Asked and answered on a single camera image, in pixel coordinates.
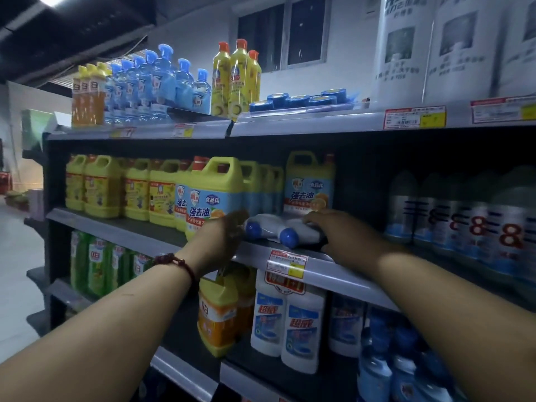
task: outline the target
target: red beaded bracelet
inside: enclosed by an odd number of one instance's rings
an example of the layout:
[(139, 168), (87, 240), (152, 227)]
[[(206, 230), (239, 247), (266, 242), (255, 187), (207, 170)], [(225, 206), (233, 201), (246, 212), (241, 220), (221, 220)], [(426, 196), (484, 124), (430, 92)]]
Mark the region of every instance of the red beaded bracelet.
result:
[(188, 275), (190, 275), (190, 278), (192, 279), (192, 283), (196, 281), (196, 276), (193, 273), (192, 269), (188, 266), (186, 261), (182, 258), (177, 258), (172, 252), (170, 252), (169, 254), (158, 255), (154, 259), (155, 265), (170, 264), (173, 262), (176, 262), (179, 267), (183, 268), (184, 270), (186, 270), (186, 272), (188, 272)]

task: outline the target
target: person's left hand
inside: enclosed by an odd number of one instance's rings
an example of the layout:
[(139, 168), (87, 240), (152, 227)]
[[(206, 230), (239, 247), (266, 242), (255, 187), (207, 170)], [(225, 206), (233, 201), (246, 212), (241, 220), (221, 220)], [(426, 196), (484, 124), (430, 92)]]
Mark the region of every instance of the person's left hand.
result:
[(205, 221), (177, 256), (184, 258), (197, 277), (218, 270), (235, 255), (244, 233), (242, 225), (248, 217), (246, 210), (238, 210)]

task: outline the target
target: blue bottle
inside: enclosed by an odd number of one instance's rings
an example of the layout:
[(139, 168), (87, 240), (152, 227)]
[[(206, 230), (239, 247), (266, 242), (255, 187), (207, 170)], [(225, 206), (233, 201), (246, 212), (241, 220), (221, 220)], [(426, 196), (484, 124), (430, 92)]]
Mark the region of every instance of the blue bottle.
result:
[(173, 48), (166, 44), (158, 45), (161, 57), (153, 63), (153, 100), (151, 119), (155, 122), (170, 122), (168, 107), (175, 105), (175, 74), (171, 67)]
[(417, 369), (415, 346), (418, 340), (419, 334), (414, 328), (398, 326), (394, 332), (391, 364), (393, 370), (391, 398), (394, 402), (415, 400), (415, 370)]
[(175, 106), (179, 109), (192, 110), (193, 101), (193, 76), (189, 72), (190, 61), (187, 59), (178, 60), (178, 71), (175, 74)]
[(126, 123), (138, 123), (139, 67), (145, 63), (141, 56), (134, 57), (134, 65), (126, 71)]
[(389, 402), (393, 372), (387, 364), (391, 335), (383, 322), (370, 322), (372, 345), (366, 347), (359, 358), (358, 400)]
[(106, 75), (106, 84), (104, 86), (106, 95), (104, 96), (104, 123), (108, 125), (114, 124), (114, 95), (115, 95), (115, 80), (114, 73)]
[(445, 364), (432, 350), (426, 352), (415, 372), (415, 402), (452, 402), (452, 378)]
[(197, 80), (192, 84), (192, 110), (198, 113), (210, 114), (212, 87), (206, 81), (208, 76), (205, 69), (198, 69)]
[(153, 63), (158, 58), (154, 51), (145, 51), (147, 62), (139, 67), (138, 80), (138, 121), (147, 123), (151, 120), (151, 100), (153, 100)]
[(115, 93), (114, 93), (114, 124), (122, 125), (126, 120), (126, 73), (123, 71), (122, 66), (115, 63), (111, 64), (112, 74), (115, 80)]

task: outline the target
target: floor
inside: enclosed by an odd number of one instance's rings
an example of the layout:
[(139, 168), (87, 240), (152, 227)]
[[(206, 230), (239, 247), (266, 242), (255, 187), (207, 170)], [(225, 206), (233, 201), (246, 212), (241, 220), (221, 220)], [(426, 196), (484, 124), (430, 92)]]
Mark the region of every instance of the floor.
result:
[(43, 310), (43, 295), (26, 271), (44, 265), (44, 242), (25, 226), (28, 213), (0, 196), (0, 363), (39, 338), (26, 316)]

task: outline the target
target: price tag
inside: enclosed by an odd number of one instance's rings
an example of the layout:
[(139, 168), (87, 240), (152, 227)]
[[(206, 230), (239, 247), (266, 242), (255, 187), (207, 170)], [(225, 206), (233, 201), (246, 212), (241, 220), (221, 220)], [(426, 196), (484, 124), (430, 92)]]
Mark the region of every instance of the price tag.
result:
[(194, 126), (195, 126), (195, 123), (175, 124), (173, 138), (192, 138)]
[(415, 107), (385, 110), (384, 130), (445, 128), (446, 107)]
[(117, 128), (110, 133), (110, 138), (130, 138), (135, 128)]
[(287, 251), (272, 250), (266, 269), (295, 279), (303, 279), (303, 271), (309, 257)]
[(471, 110), (473, 124), (536, 120), (536, 96), (475, 100)]

